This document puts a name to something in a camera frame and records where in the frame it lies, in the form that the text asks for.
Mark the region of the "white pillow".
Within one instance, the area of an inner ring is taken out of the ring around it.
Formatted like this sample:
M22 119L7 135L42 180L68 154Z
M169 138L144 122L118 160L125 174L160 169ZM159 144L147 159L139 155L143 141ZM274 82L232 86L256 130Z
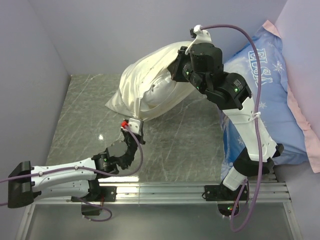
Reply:
M166 71L154 79L144 79L139 85L139 118L149 121L157 118L189 96L194 87L188 82L176 82Z

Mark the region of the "cream pillowcase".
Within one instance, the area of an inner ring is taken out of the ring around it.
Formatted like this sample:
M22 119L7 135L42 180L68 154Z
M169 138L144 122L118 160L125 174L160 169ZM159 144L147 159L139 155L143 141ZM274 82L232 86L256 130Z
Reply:
M168 71L167 67L176 59L178 50L182 46L187 47L190 43L190 41L171 43L129 65L120 77L117 91L105 106L116 113L143 120L139 118L140 83L163 75Z

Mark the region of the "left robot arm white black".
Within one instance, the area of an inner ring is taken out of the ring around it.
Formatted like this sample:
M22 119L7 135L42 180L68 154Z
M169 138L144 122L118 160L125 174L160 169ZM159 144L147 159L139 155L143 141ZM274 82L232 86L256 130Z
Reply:
M7 207L16 209L34 201L55 197L96 201L101 195L99 179L120 177L128 169L136 151L145 144L142 130L122 128L123 140L86 159L50 166L20 162L8 176Z

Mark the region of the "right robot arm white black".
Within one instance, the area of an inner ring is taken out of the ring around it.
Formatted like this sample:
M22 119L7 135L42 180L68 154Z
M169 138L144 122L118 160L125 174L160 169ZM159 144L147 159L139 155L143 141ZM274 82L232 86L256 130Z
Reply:
M226 200L238 194L245 178L258 175L259 147L262 148L262 173L269 173L273 159L284 150L269 135L255 103L249 85L238 73L224 71L222 50L211 43L182 46L169 65L173 81L190 83L207 100L217 105L235 126L245 145L233 167L220 184L220 194Z

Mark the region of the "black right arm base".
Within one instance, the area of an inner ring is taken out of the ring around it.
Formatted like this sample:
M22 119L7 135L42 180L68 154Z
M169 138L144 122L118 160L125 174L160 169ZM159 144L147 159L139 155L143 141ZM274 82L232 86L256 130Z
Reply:
M204 193L201 197L207 202L219 202L217 208L223 218L230 218L234 210L236 217L240 213L239 204L234 207L237 197L240 194L239 201L245 201L248 204L250 199L250 185L249 182L240 185L235 191L230 190L222 183L219 185L205 185Z

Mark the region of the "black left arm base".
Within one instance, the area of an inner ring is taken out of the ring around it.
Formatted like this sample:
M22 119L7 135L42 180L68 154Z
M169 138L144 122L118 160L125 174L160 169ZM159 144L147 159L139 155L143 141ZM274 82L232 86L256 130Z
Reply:
M98 194L86 197L72 196L70 201L81 204L81 214L84 219L92 222L106 222L113 216L106 204L114 203L116 195L116 186L103 186Z

